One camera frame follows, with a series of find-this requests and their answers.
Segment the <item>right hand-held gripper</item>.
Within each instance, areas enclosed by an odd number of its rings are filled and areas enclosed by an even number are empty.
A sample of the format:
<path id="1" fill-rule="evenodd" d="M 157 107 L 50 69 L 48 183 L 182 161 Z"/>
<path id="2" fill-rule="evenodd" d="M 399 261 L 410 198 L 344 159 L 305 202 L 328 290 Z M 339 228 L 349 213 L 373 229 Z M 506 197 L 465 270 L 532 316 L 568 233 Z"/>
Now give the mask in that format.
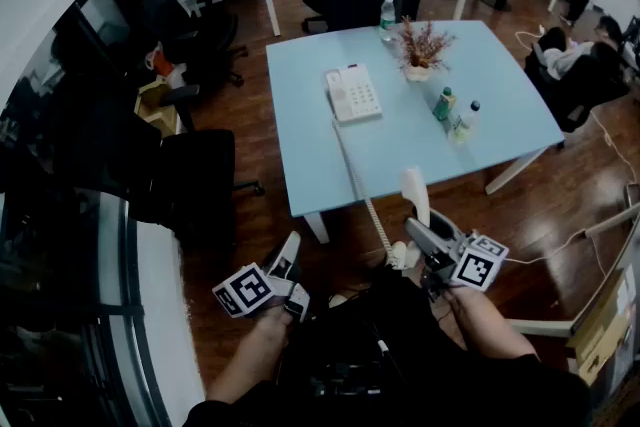
<path id="1" fill-rule="evenodd" d="M 429 226 L 416 218 L 404 222 L 409 237 L 425 255 L 421 285 L 434 301 L 445 288 L 486 292 L 509 255 L 509 248 L 486 235 L 463 232 L 431 209 Z"/>

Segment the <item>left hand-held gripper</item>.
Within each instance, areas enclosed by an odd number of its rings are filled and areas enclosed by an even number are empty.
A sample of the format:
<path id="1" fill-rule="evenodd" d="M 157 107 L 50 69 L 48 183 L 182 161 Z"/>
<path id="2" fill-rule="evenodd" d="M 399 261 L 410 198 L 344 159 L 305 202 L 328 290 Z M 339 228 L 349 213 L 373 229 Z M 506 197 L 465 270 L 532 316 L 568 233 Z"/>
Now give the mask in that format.
<path id="1" fill-rule="evenodd" d="M 250 317 L 260 310 L 282 305 L 295 321 L 304 321 L 309 294 L 299 284 L 298 251 L 301 236 L 290 234 L 266 257 L 263 270 L 256 264 L 242 267 L 212 289 L 231 318 Z"/>

